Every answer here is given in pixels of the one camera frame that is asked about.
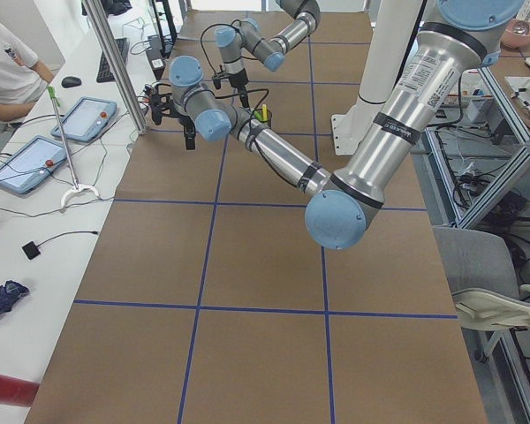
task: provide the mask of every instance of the red cylinder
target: red cylinder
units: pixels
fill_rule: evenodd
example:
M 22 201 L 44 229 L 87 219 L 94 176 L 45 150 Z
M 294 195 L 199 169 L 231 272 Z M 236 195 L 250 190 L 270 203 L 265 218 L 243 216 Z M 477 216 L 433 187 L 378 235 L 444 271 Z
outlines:
M 39 389 L 39 383 L 0 375 L 0 404 L 31 406 Z

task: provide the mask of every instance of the blue joint cap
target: blue joint cap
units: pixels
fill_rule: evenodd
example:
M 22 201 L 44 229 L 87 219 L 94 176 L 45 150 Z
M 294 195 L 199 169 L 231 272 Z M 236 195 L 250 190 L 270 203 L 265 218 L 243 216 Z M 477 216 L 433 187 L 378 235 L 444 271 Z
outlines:
M 359 203 L 338 190 L 317 193 L 308 203 L 304 219 L 310 236 L 328 249 L 353 246 L 367 228 Z
M 190 87 L 202 81 L 201 63 L 192 56 L 179 56 L 170 64 L 170 83 L 177 87 Z
M 220 26 L 214 32 L 216 37 L 216 45 L 219 49 L 228 47 L 236 39 L 236 30 L 229 26 Z
M 196 119 L 194 126 L 206 141 L 222 140 L 231 130 L 231 122 L 223 110 L 204 110 Z
M 251 24 L 255 28 L 255 31 L 259 31 L 259 24 L 257 23 L 257 21 L 255 19 L 245 18 L 245 19 L 242 19 L 241 21 L 242 22 L 247 22 L 248 24 Z
M 499 27 L 519 12 L 524 0 L 438 0 L 440 13 L 453 26 L 465 31 Z
M 271 72 L 275 72 L 277 69 L 281 67 L 281 65 L 284 63 L 284 54 L 280 51 L 271 53 L 269 57 L 265 59 L 265 62 L 263 64 L 267 69 L 269 69 Z
M 498 58 L 500 56 L 501 56 L 501 50 L 497 50 L 497 51 L 494 51 L 493 53 L 489 53 L 483 59 L 481 66 L 491 66 L 492 64 L 495 64 L 496 62 L 498 62 Z

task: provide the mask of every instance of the person's arm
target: person's arm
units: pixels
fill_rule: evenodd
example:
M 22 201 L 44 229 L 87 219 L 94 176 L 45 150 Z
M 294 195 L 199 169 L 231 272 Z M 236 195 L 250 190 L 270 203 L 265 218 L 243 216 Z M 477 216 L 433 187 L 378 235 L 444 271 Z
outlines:
M 9 122 L 24 117 L 35 106 L 35 102 L 21 104 L 0 103 L 0 121 Z
M 39 76 L 42 77 L 42 80 L 45 80 L 48 83 L 50 83 L 53 80 L 53 73 L 49 70 L 47 65 L 43 63 L 41 60 L 38 60 L 37 62 L 35 62 L 35 65 L 29 69 L 37 72 Z

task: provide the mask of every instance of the chair wheel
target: chair wheel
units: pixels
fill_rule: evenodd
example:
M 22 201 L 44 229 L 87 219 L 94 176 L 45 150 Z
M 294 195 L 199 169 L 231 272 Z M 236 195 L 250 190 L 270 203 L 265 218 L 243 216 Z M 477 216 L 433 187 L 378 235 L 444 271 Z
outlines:
M 475 349 L 475 351 L 473 352 L 473 357 L 477 362 L 480 362 L 481 364 L 484 364 L 488 361 L 488 356 L 482 350 L 479 349 Z

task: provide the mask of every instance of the chair leg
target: chair leg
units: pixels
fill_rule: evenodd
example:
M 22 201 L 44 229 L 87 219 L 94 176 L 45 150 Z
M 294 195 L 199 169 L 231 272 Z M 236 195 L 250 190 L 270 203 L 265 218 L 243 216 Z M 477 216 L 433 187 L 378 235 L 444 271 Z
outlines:
M 488 340 L 487 344 L 485 344 L 482 349 L 476 349 L 475 352 L 473 353 L 473 357 L 475 358 L 475 360 L 479 361 L 481 364 L 484 364 L 485 362 L 487 362 L 488 358 L 491 356 L 491 354 L 495 350 L 495 347 L 498 344 L 504 332 L 505 330 L 503 329 L 493 332 L 493 335 Z

